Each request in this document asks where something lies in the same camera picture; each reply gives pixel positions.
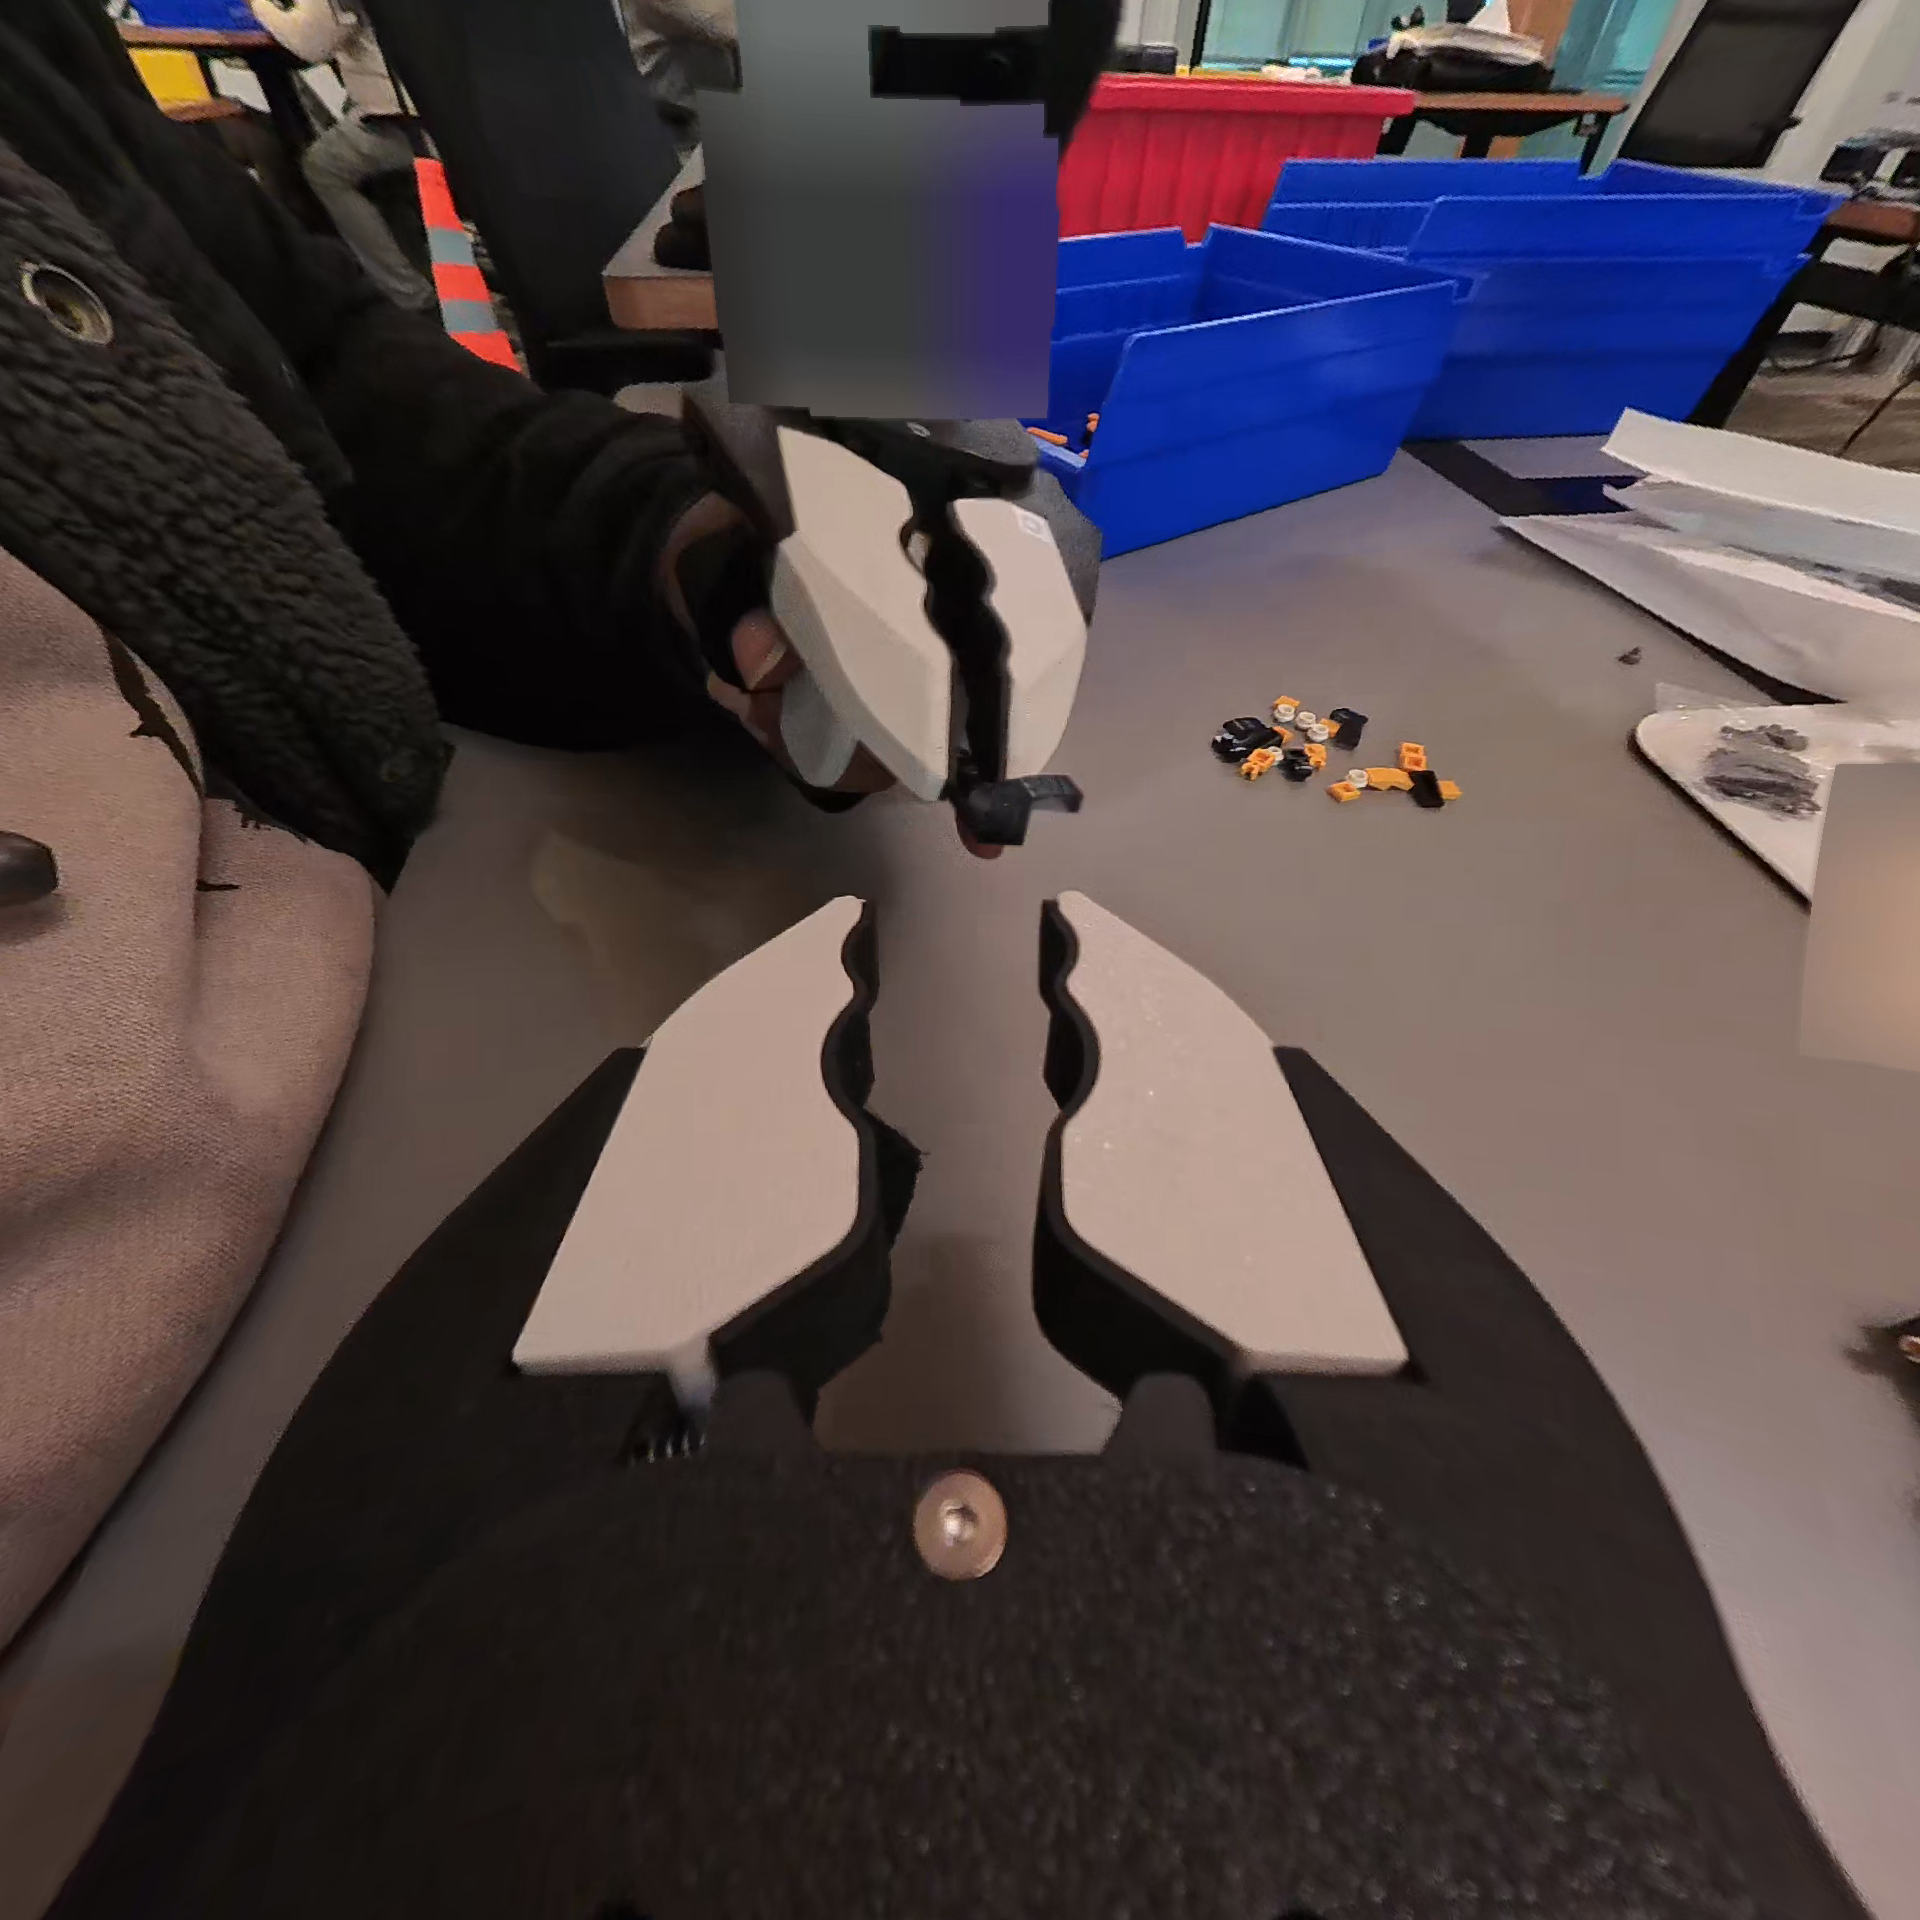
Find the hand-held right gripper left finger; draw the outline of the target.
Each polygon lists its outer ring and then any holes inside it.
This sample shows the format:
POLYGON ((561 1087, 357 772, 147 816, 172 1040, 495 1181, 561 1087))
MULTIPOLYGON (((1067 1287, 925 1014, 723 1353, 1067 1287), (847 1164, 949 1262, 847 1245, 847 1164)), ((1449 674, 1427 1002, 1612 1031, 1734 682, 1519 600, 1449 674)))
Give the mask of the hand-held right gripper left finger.
POLYGON ((837 1378, 888 1311, 875 927, 829 898, 640 1052, 516 1335, 522 1376, 837 1378))

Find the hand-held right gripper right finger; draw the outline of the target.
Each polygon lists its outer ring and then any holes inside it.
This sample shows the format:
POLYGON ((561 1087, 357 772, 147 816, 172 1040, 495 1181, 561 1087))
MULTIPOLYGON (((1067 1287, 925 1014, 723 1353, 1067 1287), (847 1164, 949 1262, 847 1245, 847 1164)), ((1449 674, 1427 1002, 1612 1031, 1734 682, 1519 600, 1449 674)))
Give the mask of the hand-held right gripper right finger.
POLYGON ((1085 892, 1042 908, 1035 1315, 1095 1382, 1390 1378, 1406 1344, 1263 1029, 1085 892))

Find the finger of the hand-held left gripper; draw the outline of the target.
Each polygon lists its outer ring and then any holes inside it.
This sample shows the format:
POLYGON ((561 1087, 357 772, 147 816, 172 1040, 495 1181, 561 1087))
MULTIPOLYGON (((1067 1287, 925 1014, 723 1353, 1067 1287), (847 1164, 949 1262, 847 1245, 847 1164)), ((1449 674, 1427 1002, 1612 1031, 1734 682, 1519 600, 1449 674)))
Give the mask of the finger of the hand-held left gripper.
POLYGON ((785 687, 780 744, 803 784, 840 788, 873 758, 925 803, 952 796, 952 650, 928 613, 925 561, 952 480, 930 465, 890 473, 847 440, 776 428, 791 532, 772 570, 772 612, 799 677, 785 687))
POLYGON ((1048 773, 1090 639, 1090 521, 1067 498, 919 511, 902 553, 952 664, 944 794, 1048 773))

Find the black lego plate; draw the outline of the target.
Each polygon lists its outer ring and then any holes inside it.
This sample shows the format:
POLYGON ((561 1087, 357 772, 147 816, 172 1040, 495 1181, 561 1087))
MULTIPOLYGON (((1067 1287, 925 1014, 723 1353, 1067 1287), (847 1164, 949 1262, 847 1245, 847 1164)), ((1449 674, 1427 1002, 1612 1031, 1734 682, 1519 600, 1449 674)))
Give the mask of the black lego plate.
POLYGON ((1076 812, 1085 790, 1061 773, 973 780, 949 796, 963 845, 975 858, 995 858, 1026 843, 1039 812, 1076 812))

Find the pile of small lego pieces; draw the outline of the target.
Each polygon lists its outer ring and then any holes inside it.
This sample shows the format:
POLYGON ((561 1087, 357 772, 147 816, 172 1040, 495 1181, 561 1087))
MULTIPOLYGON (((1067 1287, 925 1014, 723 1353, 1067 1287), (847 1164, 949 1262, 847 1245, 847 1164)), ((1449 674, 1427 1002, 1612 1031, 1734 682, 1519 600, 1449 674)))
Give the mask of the pile of small lego pieces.
POLYGON ((1381 760, 1365 760, 1373 718, 1357 709, 1309 709, 1277 696, 1266 709, 1217 723, 1208 740, 1213 758, 1236 780, 1284 780, 1315 788, 1333 803, 1357 803, 1398 794, 1420 810, 1444 810, 1464 800, 1454 778, 1444 778, 1429 751, 1413 741, 1389 741, 1381 760))

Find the pile of grey lego pieces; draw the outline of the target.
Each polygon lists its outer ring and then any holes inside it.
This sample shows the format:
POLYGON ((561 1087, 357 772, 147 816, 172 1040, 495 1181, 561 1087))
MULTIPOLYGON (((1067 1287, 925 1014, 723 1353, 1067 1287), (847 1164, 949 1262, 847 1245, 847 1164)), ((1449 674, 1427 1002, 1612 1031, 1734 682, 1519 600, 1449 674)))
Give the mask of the pile of grey lego pieces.
POLYGON ((1773 819, 1800 824, 1821 812, 1810 734, 1781 723, 1721 725, 1690 780, 1706 796, 1743 803, 1773 819))

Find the person's left hand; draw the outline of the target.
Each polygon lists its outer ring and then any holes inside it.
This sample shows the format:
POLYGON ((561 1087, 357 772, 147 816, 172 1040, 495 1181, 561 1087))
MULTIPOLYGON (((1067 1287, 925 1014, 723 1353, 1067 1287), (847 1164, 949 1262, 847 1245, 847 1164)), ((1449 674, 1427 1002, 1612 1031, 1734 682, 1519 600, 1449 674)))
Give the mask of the person's left hand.
POLYGON ((686 671, 805 803, 847 812, 894 784, 862 747, 832 784, 811 780, 793 766, 785 706, 811 679, 772 612, 772 548, 752 517, 723 492, 702 492, 669 529, 657 584, 686 671))

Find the blue storage bin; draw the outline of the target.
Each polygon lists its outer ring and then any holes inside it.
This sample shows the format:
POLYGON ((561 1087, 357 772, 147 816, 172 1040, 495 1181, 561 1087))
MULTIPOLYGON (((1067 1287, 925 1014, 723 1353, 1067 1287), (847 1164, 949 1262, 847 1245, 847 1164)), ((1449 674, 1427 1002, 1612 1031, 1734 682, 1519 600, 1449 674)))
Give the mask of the blue storage bin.
POLYGON ((1461 281, 1411 440, 1608 435, 1689 417, 1806 261, 1832 192, 1438 201, 1404 257, 1461 281))
POLYGON ((1524 216, 1593 201, 1608 175, 1582 159, 1289 159, 1284 165, 1260 229, 1284 238, 1351 251, 1413 251, 1432 213, 1444 238, 1476 234, 1484 216, 1516 206, 1524 216))
POLYGON ((1413 295, 1447 315, 1468 302, 1461 274, 1271 229, 1216 227, 1080 234, 1058 249, 1053 344, 1127 339, 1143 329, 1252 319, 1312 304, 1413 295))
POLYGON ((1099 412, 1085 458, 1035 443, 1106 560, 1378 478, 1454 344, 1413 295, 1053 347, 1045 421, 1099 412))

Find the red storage bin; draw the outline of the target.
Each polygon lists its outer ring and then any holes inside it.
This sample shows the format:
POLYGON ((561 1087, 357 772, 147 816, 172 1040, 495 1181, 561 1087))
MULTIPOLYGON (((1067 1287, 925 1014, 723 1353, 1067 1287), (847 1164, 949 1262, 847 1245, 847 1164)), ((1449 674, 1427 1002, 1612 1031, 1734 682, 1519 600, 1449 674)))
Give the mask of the red storage bin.
POLYGON ((1257 229, 1289 159, 1369 159, 1411 108, 1381 84, 1103 74, 1061 156, 1061 238, 1257 229))

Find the orange reflective cone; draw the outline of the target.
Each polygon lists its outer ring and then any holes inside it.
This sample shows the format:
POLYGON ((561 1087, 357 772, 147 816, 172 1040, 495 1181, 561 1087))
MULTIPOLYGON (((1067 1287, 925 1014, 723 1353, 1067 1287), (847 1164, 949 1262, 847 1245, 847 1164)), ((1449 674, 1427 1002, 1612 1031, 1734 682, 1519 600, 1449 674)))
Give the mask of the orange reflective cone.
POLYGON ((478 361, 527 374, 516 344, 501 325, 501 311, 478 261, 475 238, 454 206, 445 165, 435 156, 418 156, 416 191, 445 334, 478 361))

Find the cluttered wooden desk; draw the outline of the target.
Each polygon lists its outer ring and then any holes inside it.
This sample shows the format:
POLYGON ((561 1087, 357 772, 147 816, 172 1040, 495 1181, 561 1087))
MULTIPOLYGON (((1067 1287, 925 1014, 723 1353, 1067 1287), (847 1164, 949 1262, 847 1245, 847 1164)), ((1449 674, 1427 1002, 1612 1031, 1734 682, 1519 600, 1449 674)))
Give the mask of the cluttered wooden desk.
POLYGON ((1413 5, 1357 49, 1349 80, 1411 96, 1411 106, 1386 121, 1378 156, 1406 156, 1417 131, 1454 137, 1464 159, 1488 159, 1516 142, 1571 131, 1577 168, 1590 171, 1608 133, 1633 108, 1630 92, 1562 84, 1545 41, 1524 35, 1510 5, 1413 5))

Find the white rounded mat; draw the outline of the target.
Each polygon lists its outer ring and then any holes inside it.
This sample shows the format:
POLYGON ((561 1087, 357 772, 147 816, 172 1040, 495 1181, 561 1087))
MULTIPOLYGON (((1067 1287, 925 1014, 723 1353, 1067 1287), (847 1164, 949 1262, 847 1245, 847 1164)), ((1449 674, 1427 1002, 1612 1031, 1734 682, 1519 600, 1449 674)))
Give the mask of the white rounded mat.
POLYGON ((1716 747, 1730 747, 1723 728, 1782 728, 1812 740, 1817 706, 1676 706, 1654 709, 1633 728, 1633 751, 1669 780, 1710 825, 1723 831, 1748 857, 1753 857, 1788 894, 1812 903, 1820 832, 1824 819, 1824 784, 1832 767, 1821 766, 1812 744, 1796 758, 1810 767, 1812 812, 1787 816, 1759 800, 1738 800, 1710 788, 1709 760, 1716 747))

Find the dark fleece jacket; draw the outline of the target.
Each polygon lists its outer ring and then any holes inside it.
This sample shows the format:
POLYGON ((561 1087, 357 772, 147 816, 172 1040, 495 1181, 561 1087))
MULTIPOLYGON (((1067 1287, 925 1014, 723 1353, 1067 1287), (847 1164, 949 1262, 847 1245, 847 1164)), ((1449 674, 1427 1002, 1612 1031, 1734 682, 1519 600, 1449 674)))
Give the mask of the dark fleece jacket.
POLYGON ((2 7, 2 557, 182 709, 245 824, 392 884, 445 740, 426 664, 330 517, 297 374, 187 234, 134 131, 176 133, 71 5, 2 7))

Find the black office chair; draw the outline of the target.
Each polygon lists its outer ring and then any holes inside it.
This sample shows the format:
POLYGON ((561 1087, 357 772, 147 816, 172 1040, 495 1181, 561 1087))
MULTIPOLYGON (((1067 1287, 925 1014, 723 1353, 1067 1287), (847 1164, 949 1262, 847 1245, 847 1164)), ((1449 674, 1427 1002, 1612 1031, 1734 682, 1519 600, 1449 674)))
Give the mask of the black office chair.
POLYGON ((1856 15, 1858 5, 1706 5, 1617 159, 1759 171, 1856 15))

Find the black frame desk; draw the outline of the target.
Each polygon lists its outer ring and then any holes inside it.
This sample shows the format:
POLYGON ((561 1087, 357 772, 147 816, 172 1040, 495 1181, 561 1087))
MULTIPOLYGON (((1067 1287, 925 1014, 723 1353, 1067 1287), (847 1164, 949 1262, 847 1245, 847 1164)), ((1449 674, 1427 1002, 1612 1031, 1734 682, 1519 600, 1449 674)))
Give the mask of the black frame desk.
POLYGON ((1801 264, 1696 402, 1690 425, 1730 421, 1800 307, 1916 336, 1916 137, 1850 137, 1832 150, 1820 180, 1850 192, 1830 211, 1801 264))

